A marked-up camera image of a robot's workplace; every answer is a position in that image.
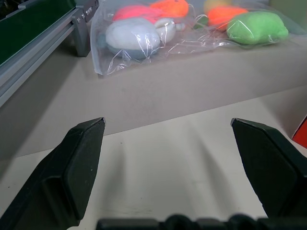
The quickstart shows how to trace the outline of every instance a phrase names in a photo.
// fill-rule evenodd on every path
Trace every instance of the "orange play dough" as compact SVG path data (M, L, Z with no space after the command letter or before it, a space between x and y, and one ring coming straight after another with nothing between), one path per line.
M150 7L162 10L162 17L166 18L185 17L189 12L189 4L185 0L161 0Z
M237 15L248 13L248 10L234 6L220 6L208 12L209 26L218 26L218 30L225 31L228 23Z

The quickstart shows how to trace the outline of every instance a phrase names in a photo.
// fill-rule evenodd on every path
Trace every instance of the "white play dough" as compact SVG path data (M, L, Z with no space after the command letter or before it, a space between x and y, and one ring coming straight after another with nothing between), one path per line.
M172 19L162 18L154 26L163 44L170 42L175 37L176 24Z
M157 49L160 37L155 26L144 18L116 21L106 30L106 43L116 49Z

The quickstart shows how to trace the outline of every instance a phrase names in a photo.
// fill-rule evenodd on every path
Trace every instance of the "red object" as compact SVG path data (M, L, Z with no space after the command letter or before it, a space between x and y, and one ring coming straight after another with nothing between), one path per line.
M158 21L163 15L159 9L150 8L142 5L126 6L119 9L113 16L113 20L123 20L133 17L142 17L151 23Z
M211 9L208 12L208 25L218 26L217 29L225 31L228 23L237 15L247 13L248 10L234 6L219 6Z
M294 134L292 140L307 149L307 117Z

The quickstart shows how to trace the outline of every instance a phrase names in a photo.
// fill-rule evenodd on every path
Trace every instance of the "green panel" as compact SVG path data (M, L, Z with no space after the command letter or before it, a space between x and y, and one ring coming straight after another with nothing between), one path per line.
M0 22L0 63L75 7L74 0L43 0Z

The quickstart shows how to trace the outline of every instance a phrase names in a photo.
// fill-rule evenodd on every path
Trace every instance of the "metal frame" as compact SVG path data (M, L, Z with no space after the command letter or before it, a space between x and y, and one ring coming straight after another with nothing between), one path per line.
M65 14L40 36L27 44L14 56L0 65L0 107L17 91L30 75L46 60L46 58L73 32L77 54L86 57L90 48L90 38L86 22L98 8L97 0L87 0L84 6Z

